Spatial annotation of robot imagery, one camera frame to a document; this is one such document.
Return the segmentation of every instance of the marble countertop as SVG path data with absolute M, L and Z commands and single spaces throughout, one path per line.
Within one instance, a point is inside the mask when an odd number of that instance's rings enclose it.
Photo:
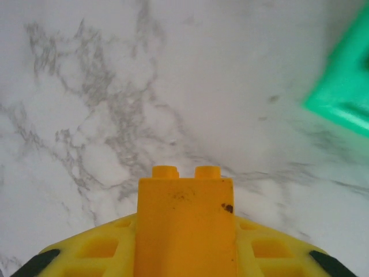
M 361 4 L 2 1 L 3 275 L 135 212 L 152 166 L 213 164 L 237 215 L 369 276 L 368 139 L 300 105 Z

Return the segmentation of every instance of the yellow lego brick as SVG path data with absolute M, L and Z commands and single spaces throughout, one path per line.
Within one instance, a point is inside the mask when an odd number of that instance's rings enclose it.
M 330 276 L 309 255 L 322 249 L 233 207 L 232 179 L 218 167 L 198 167 L 195 178 L 154 167 L 140 180 L 137 214 L 50 245 L 13 277 Z
M 154 167 L 138 187 L 135 277 L 237 277 L 233 206 L 218 167 Z

